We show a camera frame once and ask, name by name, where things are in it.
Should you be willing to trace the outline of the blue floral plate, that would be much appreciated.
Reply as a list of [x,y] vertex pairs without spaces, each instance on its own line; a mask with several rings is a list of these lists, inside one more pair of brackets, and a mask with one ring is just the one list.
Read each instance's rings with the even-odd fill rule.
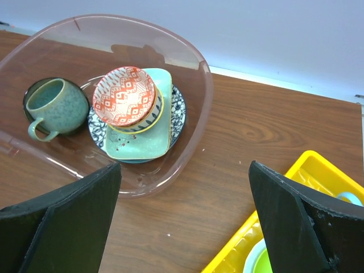
[[[169,149],[173,147],[173,145],[178,140],[187,117],[187,107],[185,104],[185,100],[181,92],[178,88],[173,85],[172,86],[172,106],[171,106],[171,125],[170,125],[170,146]],[[88,115],[88,129],[90,132],[90,136],[93,139],[93,142],[96,144],[98,148],[100,148],[103,152],[104,150],[104,140],[106,136],[106,129],[109,127],[105,122],[101,121],[94,109],[91,108]],[[119,160],[123,163],[144,163],[149,162],[154,159],[144,159],[144,160]]]

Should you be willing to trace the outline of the mint green rectangular dish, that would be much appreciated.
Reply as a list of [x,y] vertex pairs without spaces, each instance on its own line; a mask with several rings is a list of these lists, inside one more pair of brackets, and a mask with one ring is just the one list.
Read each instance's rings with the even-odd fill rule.
[[145,68],[164,99],[160,118],[150,129],[139,134],[119,133],[107,127],[104,150],[117,160],[144,160],[163,156],[170,146],[172,77],[165,69]]

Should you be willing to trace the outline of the red patterned bowl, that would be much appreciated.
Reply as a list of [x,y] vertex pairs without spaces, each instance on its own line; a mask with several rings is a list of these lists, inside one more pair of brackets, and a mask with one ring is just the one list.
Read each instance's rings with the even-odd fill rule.
[[150,75],[137,67],[120,67],[104,75],[93,93],[97,116],[113,126],[131,127],[145,119],[157,98]]

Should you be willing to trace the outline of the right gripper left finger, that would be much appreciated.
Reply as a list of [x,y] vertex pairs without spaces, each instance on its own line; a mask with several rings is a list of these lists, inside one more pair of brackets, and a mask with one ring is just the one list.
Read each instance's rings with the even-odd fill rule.
[[1,209],[1,272],[98,272],[121,179],[109,164]]

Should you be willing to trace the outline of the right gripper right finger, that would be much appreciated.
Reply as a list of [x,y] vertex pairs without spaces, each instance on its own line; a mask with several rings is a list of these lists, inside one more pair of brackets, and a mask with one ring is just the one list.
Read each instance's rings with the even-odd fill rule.
[[256,161],[249,182],[273,272],[363,272],[363,207]]

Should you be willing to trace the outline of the teal ceramic cup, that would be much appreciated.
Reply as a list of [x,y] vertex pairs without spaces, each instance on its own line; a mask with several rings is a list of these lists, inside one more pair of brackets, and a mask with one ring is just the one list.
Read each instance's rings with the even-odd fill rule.
[[63,78],[52,78],[37,87],[26,102],[33,117],[29,136],[49,142],[59,134],[78,129],[86,120],[89,102],[82,89]]

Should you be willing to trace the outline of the yellow flower patterned bowl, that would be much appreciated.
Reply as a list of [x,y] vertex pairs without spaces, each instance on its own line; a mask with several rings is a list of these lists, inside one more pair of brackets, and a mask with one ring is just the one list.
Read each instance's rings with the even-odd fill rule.
[[141,121],[129,127],[121,127],[114,125],[109,125],[109,127],[112,128],[113,130],[116,130],[117,132],[124,134],[139,134],[153,127],[153,125],[156,124],[159,118],[161,117],[164,110],[164,98],[157,87],[155,87],[155,93],[156,96],[153,107],[148,112],[147,116],[144,117]]

